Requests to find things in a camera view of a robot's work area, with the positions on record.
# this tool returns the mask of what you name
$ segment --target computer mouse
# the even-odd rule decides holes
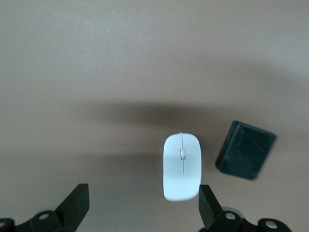
[[[201,147],[188,133],[167,138],[163,151],[163,192],[168,201],[186,201],[198,195],[202,176]]]

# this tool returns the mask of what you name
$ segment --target silver bolt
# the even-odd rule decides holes
[[[271,229],[276,229],[277,225],[275,222],[273,221],[266,221],[265,224],[267,225],[267,227],[271,228]]]
[[[48,218],[48,214],[42,214],[41,216],[39,216],[39,220],[44,220]]]
[[[235,218],[236,218],[235,215],[232,214],[232,213],[226,213],[225,216],[226,216],[227,219],[230,219],[230,220],[235,220]]]

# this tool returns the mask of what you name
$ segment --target dark green box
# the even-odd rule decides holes
[[[216,167],[222,173],[253,180],[263,166],[277,136],[234,121],[225,139]]]

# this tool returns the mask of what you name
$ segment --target white mouse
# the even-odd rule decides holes
[[[163,192],[168,201],[186,201],[198,195],[202,176],[201,147],[188,133],[167,138],[163,151]]]

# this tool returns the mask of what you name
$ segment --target scroll wheel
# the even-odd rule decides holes
[[[186,157],[185,149],[180,149],[180,158],[181,160],[184,160]]]

